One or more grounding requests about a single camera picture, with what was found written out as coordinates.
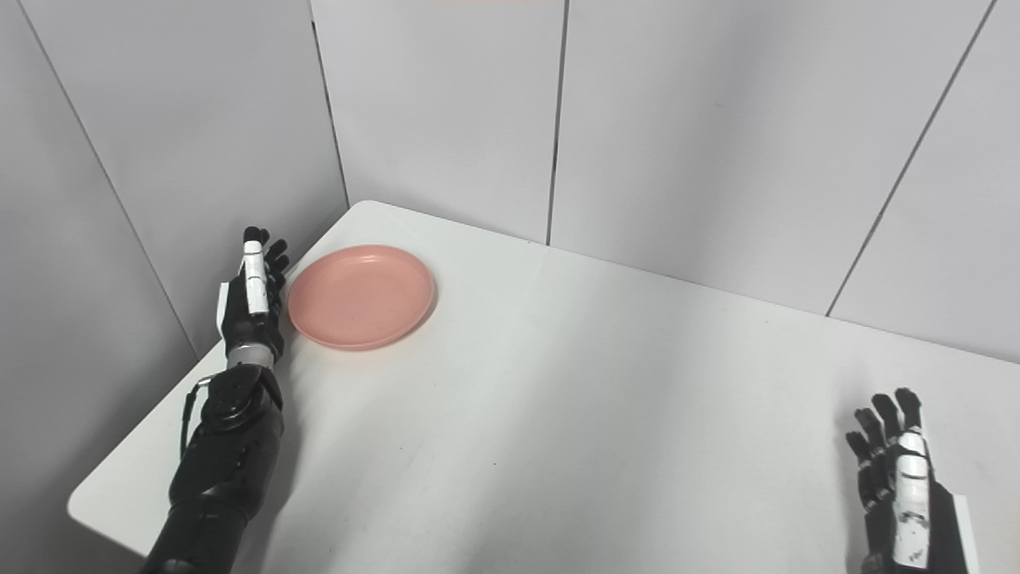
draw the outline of robotic arm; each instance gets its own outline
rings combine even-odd
[[[276,463],[284,416],[272,367],[284,354],[287,243],[278,240],[263,253],[269,233],[254,226],[244,239],[244,262],[228,283],[220,326],[227,369],[208,380],[201,422],[190,441],[184,436],[170,512],[140,574],[227,574]]]
[[[920,400],[901,388],[896,403],[876,395],[871,404],[881,421],[859,409],[854,416],[864,434],[847,433],[868,533],[861,573],[977,574],[977,557],[965,543],[972,542],[969,522],[959,519],[957,499],[935,480]]]

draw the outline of white table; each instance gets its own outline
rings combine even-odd
[[[284,450],[235,572],[857,571],[843,435],[915,389],[982,571],[1020,571],[1020,366],[374,202],[296,265],[385,243],[438,305],[388,348],[289,334]],[[140,553],[162,526],[185,394],[79,486],[72,517]]]

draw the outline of white wall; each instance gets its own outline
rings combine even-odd
[[[552,244],[823,314],[979,2],[572,2]]]
[[[71,489],[195,362],[15,0],[0,0],[0,570],[131,572]]]
[[[1003,0],[832,317],[1020,362],[1018,58],[1020,3]]]
[[[562,0],[312,0],[352,202],[545,242]]]
[[[352,200],[824,314],[988,1],[572,2],[552,189],[564,2],[312,4]],[[997,34],[834,317],[1020,361]]]
[[[304,1],[23,0],[195,350],[258,223],[311,246],[347,207]]]
[[[132,572],[71,489],[213,344],[244,226],[299,255],[347,201],[304,2],[24,4],[0,0],[0,555]]]

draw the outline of white finger cover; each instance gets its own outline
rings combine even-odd
[[[896,464],[896,542],[892,561],[911,568],[928,567],[931,513],[928,461],[916,455],[902,455]]]

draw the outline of pink plate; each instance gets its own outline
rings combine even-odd
[[[287,309],[309,340],[364,351],[414,329],[435,294],[431,273],[414,255],[386,245],[359,245],[334,251],[301,271]]]

